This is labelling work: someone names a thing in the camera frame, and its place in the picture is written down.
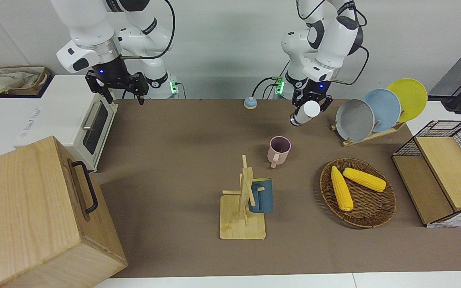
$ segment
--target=white wall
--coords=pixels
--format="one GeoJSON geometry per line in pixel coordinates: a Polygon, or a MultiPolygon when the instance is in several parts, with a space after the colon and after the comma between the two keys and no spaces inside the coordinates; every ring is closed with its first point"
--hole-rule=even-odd
{"type": "MultiPolygon", "coordinates": [[[[159,22],[170,27],[168,6],[151,2],[159,22]]],[[[170,2],[177,29],[165,61],[192,98],[249,95],[258,80],[278,75],[287,62],[283,33],[304,28],[294,0],[170,2]]],[[[368,18],[364,46],[371,58],[355,85],[333,84],[334,97],[361,97],[402,77],[415,78],[430,91],[461,57],[461,0],[356,2],[368,18]]],[[[116,29],[126,23],[121,14],[109,17],[116,29]]],[[[0,66],[44,64],[66,74],[55,53],[69,39],[49,1],[0,0],[0,66]]],[[[338,78],[352,80],[363,57],[361,51],[349,57],[338,78]]]]}

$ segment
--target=woven tray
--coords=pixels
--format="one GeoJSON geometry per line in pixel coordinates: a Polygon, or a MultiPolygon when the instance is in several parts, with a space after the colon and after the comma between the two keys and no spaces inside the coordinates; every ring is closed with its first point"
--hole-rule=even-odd
{"type": "Polygon", "coordinates": [[[331,211],[340,219],[354,226],[372,228],[386,224],[396,211],[396,198],[392,186],[382,173],[362,160],[339,158],[330,162],[321,173],[320,188],[323,199],[331,211]],[[383,192],[379,193],[345,177],[344,180],[348,185],[351,199],[353,200],[353,210],[341,211],[337,205],[332,187],[332,166],[336,166],[341,173],[344,171],[344,168],[347,167],[370,173],[371,175],[384,179],[387,183],[387,187],[383,192]]]}

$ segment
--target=plate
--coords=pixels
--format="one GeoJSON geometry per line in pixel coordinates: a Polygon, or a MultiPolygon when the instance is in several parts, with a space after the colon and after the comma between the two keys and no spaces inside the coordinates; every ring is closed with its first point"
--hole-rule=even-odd
{"type": "Polygon", "coordinates": [[[399,117],[400,122],[406,122],[419,116],[428,102],[426,88],[414,79],[396,80],[387,89],[392,91],[401,103],[401,110],[404,112],[399,117]]]}
{"type": "Polygon", "coordinates": [[[386,224],[396,212],[396,197],[389,181],[370,164],[353,158],[339,158],[325,166],[320,177],[320,190],[330,210],[348,224],[361,228],[372,228],[386,224]],[[387,186],[383,192],[375,192],[361,186],[348,178],[344,178],[353,200],[353,209],[342,211],[339,209],[335,192],[333,191],[331,170],[336,166],[342,173],[344,168],[350,167],[364,171],[376,177],[384,179],[387,186]]]}
{"type": "Polygon", "coordinates": [[[399,119],[401,103],[394,93],[387,89],[376,89],[364,96],[366,102],[375,115],[375,122],[380,123],[373,129],[373,132],[389,130],[399,119]]]}
{"type": "Polygon", "coordinates": [[[344,140],[359,142],[373,130],[375,115],[366,102],[352,99],[339,107],[335,122],[337,132],[344,140]]]}

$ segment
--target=green indicator light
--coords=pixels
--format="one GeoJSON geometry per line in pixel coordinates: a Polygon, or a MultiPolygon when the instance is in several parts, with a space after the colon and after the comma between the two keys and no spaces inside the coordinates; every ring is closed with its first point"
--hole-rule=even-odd
{"type": "Polygon", "coordinates": [[[279,83],[277,84],[277,94],[282,94],[283,91],[284,91],[284,81],[280,79],[279,83]]]}
{"type": "Polygon", "coordinates": [[[172,90],[174,94],[177,93],[177,85],[172,81],[170,81],[170,90],[172,90]]]}

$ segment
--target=yellow plate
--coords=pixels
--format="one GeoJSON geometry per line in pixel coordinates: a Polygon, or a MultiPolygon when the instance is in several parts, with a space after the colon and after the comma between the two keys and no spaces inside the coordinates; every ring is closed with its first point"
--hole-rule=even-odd
{"type": "Polygon", "coordinates": [[[426,88],[414,79],[396,80],[387,89],[397,96],[401,103],[401,110],[404,111],[399,117],[399,122],[406,122],[419,116],[428,102],[426,88]]]}

